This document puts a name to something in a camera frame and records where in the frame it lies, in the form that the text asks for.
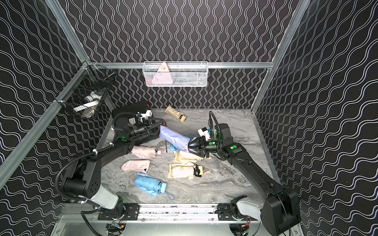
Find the cream sleeved umbrella front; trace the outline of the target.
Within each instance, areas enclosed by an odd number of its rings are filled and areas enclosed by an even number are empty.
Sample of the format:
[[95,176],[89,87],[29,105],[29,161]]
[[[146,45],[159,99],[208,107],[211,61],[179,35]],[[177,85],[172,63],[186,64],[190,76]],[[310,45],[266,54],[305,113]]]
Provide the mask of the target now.
[[173,162],[177,164],[191,165],[191,164],[197,163],[198,161],[202,161],[204,159],[204,157],[199,157],[195,154],[185,152],[182,150],[175,151],[174,153],[175,153],[175,157],[173,159]]

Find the lavender umbrella sleeve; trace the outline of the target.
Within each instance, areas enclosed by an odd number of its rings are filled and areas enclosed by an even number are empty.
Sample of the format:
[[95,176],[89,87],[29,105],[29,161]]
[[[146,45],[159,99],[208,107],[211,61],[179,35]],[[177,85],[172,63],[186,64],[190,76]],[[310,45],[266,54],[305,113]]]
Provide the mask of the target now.
[[163,125],[160,126],[159,137],[170,142],[180,150],[189,152],[188,145],[190,142],[190,138],[185,137]]

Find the beige umbrella with wooden handle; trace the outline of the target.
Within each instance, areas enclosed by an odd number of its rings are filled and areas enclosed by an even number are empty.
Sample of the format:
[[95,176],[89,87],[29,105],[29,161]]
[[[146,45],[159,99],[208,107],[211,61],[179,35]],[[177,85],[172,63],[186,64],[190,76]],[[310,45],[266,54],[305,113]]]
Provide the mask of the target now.
[[205,174],[211,174],[211,172],[205,170],[203,166],[198,164],[169,164],[167,177],[169,179],[188,178],[191,180],[194,177],[201,178]]

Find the pink sleeved umbrella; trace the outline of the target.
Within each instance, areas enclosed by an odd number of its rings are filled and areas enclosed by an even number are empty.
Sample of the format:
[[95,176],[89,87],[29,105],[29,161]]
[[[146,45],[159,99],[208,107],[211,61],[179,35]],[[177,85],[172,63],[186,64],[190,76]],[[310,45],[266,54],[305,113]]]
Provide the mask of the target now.
[[132,154],[141,159],[151,159],[162,155],[163,149],[147,146],[134,146]]

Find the pink umbrella sleeve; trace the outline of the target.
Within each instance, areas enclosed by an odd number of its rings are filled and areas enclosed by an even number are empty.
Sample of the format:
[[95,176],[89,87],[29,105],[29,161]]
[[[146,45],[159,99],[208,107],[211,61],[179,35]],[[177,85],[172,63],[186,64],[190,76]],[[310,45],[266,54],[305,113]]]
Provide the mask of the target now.
[[136,171],[146,174],[151,161],[150,160],[129,160],[122,165],[121,169],[125,172]]

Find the light blue umbrella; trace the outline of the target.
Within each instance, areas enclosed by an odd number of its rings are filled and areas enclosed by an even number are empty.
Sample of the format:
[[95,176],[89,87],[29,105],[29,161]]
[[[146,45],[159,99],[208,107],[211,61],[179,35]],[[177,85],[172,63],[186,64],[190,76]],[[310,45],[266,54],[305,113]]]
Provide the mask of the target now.
[[167,183],[148,174],[137,173],[135,185],[153,197],[156,197],[159,194],[166,194],[170,200],[175,200],[174,195],[167,192]]

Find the light blue sleeve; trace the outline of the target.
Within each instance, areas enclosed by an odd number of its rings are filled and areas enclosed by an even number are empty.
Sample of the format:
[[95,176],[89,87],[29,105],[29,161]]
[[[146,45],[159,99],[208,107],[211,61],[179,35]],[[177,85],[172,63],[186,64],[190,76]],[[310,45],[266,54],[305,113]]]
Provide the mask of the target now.
[[173,144],[170,144],[170,150],[171,150],[172,152],[175,152],[175,151],[180,151],[181,149],[180,149],[179,147],[176,147],[176,146],[173,145]]

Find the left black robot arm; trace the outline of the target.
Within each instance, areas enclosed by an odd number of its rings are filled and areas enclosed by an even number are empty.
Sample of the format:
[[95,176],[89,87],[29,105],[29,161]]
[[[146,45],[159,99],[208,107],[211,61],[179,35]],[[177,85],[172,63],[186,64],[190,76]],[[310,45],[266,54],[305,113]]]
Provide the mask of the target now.
[[55,178],[57,192],[69,199],[83,201],[96,209],[122,209],[121,198],[101,185],[101,169],[113,160],[130,153],[135,145],[159,137],[164,119],[153,115],[121,112],[113,117],[115,139],[109,146],[74,157]]

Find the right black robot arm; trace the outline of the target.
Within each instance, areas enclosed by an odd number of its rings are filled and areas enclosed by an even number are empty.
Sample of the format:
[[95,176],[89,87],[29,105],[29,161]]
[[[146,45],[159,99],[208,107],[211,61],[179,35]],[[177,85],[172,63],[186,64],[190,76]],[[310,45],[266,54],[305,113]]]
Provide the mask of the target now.
[[217,210],[220,217],[259,221],[272,236],[289,231],[301,221],[297,193],[273,180],[251,158],[247,150],[234,141],[227,124],[216,125],[211,138],[193,139],[190,153],[200,157],[213,154],[238,169],[263,199],[259,203],[246,195],[239,196]]

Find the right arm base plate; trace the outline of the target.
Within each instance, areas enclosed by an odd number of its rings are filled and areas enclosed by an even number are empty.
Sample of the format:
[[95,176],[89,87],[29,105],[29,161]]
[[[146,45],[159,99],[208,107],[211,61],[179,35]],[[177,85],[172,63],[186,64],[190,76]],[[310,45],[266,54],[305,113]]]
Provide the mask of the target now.
[[218,204],[214,213],[218,216],[219,221],[256,221],[253,217],[243,215],[237,205],[232,203]]

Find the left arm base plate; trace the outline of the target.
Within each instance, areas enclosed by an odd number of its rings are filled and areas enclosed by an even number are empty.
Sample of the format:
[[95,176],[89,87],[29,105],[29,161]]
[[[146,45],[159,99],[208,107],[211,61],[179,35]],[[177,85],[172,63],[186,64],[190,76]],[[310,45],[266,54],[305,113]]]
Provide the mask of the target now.
[[140,205],[131,203],[118,205],[114,209],[101,208],[98,220],[110,221],[110,220],[126,220],[136,221],[139,215]]

